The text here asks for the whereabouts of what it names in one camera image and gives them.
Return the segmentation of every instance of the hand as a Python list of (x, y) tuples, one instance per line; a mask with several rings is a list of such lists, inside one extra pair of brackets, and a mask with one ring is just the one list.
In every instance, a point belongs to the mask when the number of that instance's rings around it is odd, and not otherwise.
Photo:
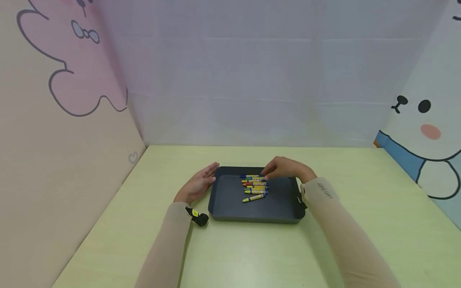
[(317, 178), (314, 171), (303, 163), (279, 156), (272, 159), (261, 174), (266, 180), (276, 177), (298, 177), (302, 183)]
[(173, 202), (184, 202), (189, 206), (192, 202), (201, 199), (216, 180), (214, 172), (219, 167), (219, 163), (214, 162), (207, 168), (198, 171), (186, 184), (179, 190)]

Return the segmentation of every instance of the white wall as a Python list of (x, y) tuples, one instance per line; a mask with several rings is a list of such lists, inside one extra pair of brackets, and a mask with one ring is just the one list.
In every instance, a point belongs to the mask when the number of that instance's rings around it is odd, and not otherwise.
[(147, 144), (369, 147), (441, 0), (101, 0)]
[(453, 17), (461, 17), (455, 0), (401, 91), (407, 103), (391, 109), (377, 142), (461, 228), (461, 21)]

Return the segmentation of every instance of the black wrist tag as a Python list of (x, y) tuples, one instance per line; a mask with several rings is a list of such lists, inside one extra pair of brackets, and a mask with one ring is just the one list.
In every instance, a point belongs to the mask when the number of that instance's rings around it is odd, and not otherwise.
[(192, 216), (192, 221), (197, 223), (200, 227), (203, 227), (207, 224), (208, 222), (208, 215), (205, 213), (202, 213), (199, 215), (197, 211), (195, 211), (192, 208), (186, 207), (187, 213), (189, 213), (190, 216)]

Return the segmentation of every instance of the light green table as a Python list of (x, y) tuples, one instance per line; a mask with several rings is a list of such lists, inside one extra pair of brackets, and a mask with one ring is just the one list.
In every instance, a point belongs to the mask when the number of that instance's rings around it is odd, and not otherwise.
[[(461, 233), (384, 150), (185, 146), (147, 149), (53, 287), (132, 287), (168, 205), (192, 174), (213, 161), (264, 166), (275, 155), (330, 180), (403, 287), (461, 287)], [(208, 197), (195, 208), (207, 212), (207, 205)], [(186, 247), (181, 288), (342, 286), (309, 213), (297, 225), (192, 223)]]

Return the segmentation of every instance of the wall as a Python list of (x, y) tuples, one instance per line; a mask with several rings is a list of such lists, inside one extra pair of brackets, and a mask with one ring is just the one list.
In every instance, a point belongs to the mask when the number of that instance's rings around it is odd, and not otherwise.
[(376, 140), (461, 228), (459, 17), (453, 0)]
[(370, 147), (447, 0), (100, 0), (147, 144)]
[(50, 287), (145, 149), (91, 2), (0, 2), (0, 287)]

